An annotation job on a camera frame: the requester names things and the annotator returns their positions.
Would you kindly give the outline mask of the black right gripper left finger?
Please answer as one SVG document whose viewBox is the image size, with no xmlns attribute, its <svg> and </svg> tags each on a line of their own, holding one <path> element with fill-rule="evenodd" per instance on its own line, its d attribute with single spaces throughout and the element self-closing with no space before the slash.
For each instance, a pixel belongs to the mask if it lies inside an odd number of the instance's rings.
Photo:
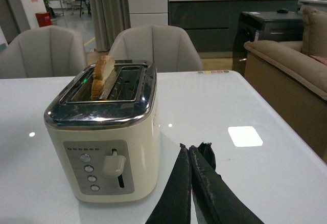
<svg viewBox="0 0 327 224">
<path fill-rule="evenodd" d="M 192 171 L 189 150 L 180 151 L 164 191 L 146 223 L 191 222 Z"/>
</svg>

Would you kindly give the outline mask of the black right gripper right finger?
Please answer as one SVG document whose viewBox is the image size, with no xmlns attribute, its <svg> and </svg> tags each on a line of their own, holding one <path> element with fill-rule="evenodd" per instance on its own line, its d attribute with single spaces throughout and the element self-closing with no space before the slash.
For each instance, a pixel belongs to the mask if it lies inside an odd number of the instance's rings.
<svg viewBox="0 0 327 224">
<path fill-rule="evenodd" d="M 198 223 L 262 223 L 215 171 L 215 154 L 210 143 L 191 146 L 189 152 Z"/>
</svg>

